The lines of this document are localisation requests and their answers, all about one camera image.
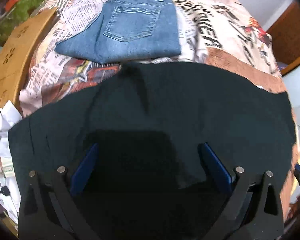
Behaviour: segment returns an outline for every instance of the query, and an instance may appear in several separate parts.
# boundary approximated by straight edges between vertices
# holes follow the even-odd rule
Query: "pocket stitching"
[[[121,3],[121,4],[124,4],[124,5],[146,5],[146,6],[152,6],[152,7],[162,7],[162,6],[165,6],[167,4],[174,4],[173,2],[167,2],[167,3],[164,3],[162,4],[160,2],[160,4],[157,4],[157,5],[153,5],[153,4],[148,4],[148,3],[130,3],[130,2],[123,2],[123,1],[120,1],[120,0],[108,0],[106,1],[105,3]]]
[[[129,36],[129,37],[120,37],[118,35],[115,35],[113,33],[110,32],[110,28],[112,26],[112,23],[114,21],[114,18],[117,14],[119,13],[136,13],[136,12],[141,12],[147,15],[156,15],[156,17],[152,20],[149,21],[149,24],[151,25],[151,27],[147,27],[146,31],[143,31],[141,33],[139,33],[138,35],[133,35],[133,36]],[[145,9],[145,8],[128,8],[128,7],[115,7],[113,12],[112,12],[112,16],[106,26],[105,31],[103,32],[103,34],[109,38],[113,38],[116,39],[118,41],[133,41],[139,38],[143,38],[143,37],[147,37],[150,36],[152,31],[154,30],[156,23],[158,21],[159,18],[159,14],[161,12],[161,9]]]

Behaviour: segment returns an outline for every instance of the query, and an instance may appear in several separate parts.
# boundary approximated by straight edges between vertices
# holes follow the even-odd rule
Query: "clutter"
[[[6,12],[0,16],[0,46],[9,38],[13,29],[25,22],[43,0],[10,0]]]
[[[18,224],[18,212],[21,195],[16,177],[13,173],[11,158],[1,158],[0,161],[0,204],[7,210],[7,215]]]

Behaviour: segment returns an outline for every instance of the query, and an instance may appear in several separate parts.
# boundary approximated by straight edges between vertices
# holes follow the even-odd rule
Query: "newspaper print bedsheet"
[[[20,93],[23,115],[69,93],[94,86],[120,70],[120,63],[100,65],[54,52],[57,41],[82,30],[100,13],[106,0],[72,0],[60,20],[37,47],[31,61],[29,81]],[[269,92],[285,91],[272,53],[271,36],[238,0],[173,0],[176,6],[181,55],[145,59],[143,63],[191,61],[214,65],[237,73]],[[300,156],[293,147],[292,166]],[[290,171],[281,191],[287,214],[293,175]]]
[[[39,12],[45,9],[57,8],[57,15],[60,15],[63,9],[72,4],[73,0],[45,0],[40,5]]]

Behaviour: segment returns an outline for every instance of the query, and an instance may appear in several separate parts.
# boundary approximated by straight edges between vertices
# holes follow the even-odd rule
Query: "black cloth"
[[[8,133],[21,196],[29,171],[68,166],[93,143],[96,168],[75,201],[104,239],[203,235],[226,197],[198,146],[233,167],[271,170],[281,188],[295,128],[287,93],[196,63],[128,63],[100,85],[42,107]]]

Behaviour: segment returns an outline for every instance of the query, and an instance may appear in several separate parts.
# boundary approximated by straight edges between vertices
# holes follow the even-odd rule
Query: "jeans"
[[[55,51],[101,64],[180,55],[175,6],[172,0],[108,0],[97,19]]]

